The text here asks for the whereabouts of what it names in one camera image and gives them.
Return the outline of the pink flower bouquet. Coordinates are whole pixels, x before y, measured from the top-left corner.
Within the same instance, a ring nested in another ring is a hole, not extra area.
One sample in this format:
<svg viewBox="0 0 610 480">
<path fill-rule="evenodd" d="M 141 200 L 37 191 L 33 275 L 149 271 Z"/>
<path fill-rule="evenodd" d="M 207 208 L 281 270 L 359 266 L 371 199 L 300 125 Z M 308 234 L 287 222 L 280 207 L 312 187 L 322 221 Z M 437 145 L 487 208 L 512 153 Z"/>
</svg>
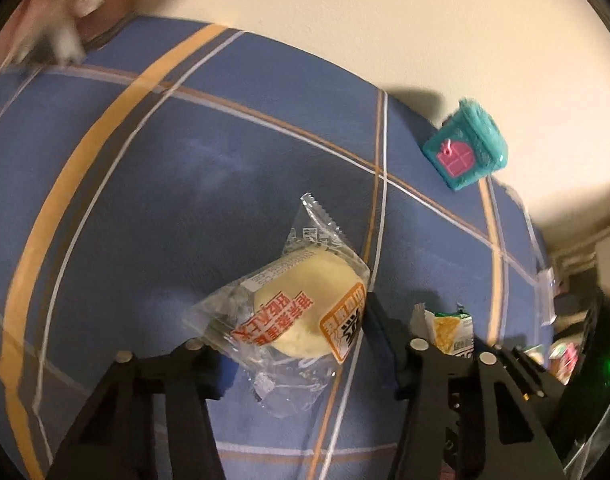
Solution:
<svg viewBox="0 0 610 480">
<path fill-rule="evenodd" d="M 136 13 L 137 0 L 20 0 L 0 24 L 0 70 L 29 61 L 43 42 L 55 64 L 80 63 Z"/>
</svg>

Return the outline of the blue plaid tablecloth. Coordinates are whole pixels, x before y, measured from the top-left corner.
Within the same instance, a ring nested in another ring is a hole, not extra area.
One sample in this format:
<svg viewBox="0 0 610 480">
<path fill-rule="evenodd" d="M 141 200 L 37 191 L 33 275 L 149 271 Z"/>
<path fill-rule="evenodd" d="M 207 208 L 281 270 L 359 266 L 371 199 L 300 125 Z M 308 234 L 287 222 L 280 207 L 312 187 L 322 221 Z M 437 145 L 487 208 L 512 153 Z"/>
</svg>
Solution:
<svg viewBox="0 0 610 480">
<path fill-rule="evenodd" d="M 311 194 L 390 315 L 464 307 L 544 346 L 526 217 L 497 182 L 447 188 L 433 126 L 301 50 L 137 18 L 79 66 L 0 75 L 0 442 L 49 460 L 114 356 L 186 340 L 194 304 L 278 257 Z"/>
</svg>

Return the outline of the white power strip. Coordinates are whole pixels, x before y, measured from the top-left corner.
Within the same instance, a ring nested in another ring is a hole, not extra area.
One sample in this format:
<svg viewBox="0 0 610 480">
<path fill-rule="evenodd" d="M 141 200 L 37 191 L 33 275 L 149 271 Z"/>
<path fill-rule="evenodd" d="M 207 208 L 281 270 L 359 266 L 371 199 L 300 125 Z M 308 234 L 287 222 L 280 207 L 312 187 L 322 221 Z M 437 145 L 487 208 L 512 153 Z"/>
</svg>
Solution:
<svg viewBox="0 0 610 480">
<path fill-rule="evenodd" d="M 536 291 L 540 305 L 540 325 L 552 325 L 557 315 L 555 296 L 557 291 L 555 270 L 551 266 L 539 270 L 536 275 Z"/>
</svg>

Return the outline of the clear bun packet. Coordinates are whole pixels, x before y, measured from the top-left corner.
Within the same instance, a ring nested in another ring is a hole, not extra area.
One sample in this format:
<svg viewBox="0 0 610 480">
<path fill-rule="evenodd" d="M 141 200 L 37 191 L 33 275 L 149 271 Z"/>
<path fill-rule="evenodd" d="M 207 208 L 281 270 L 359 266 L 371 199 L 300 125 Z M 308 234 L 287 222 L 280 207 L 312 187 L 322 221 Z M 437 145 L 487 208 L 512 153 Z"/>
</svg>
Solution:
<svg viewBox="0 0 610 480">
<path fill-rule="evenodd" d="M 267 412 L 293 416 L 314 405 L 351 353 L 369 282 L 369 266 L 306 193 L 281 256 L 212 292 L 186 324 L 247 371 Z"/>
</svg>

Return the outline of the teal house toy box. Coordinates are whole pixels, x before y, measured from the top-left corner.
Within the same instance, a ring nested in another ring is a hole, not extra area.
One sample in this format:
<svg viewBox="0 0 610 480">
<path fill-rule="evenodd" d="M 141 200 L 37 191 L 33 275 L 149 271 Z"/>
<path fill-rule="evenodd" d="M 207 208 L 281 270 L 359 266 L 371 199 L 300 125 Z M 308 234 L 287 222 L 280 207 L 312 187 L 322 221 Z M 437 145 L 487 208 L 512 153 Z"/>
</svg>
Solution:
<svg viewBox="0 0 610 480">
<path fill-rule="evenodd" d="M 471 99 L 459 101 L 457 110 L 422 144 L 422 151 L 453 191 L 488 177 L 508 162 L 508 145 L 496 122 Z"/>
</svg>

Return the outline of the green white corn packet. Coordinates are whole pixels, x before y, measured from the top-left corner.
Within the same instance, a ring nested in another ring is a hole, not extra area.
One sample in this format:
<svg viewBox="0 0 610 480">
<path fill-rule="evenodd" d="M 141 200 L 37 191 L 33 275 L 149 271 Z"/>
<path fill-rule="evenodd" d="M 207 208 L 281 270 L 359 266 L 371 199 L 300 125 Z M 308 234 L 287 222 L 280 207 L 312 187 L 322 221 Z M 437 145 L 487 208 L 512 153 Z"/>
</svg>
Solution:
<svg viewBox="0 0 610 480">
<path fill-rule="evenodd" d="M 425 304 L 412 308 L 409 330 L 423 338 L 447 356 L 471 358 L 474 350 L 473 318 L 464 310 L 454 313 L 434 313 Z"/>
</svg>

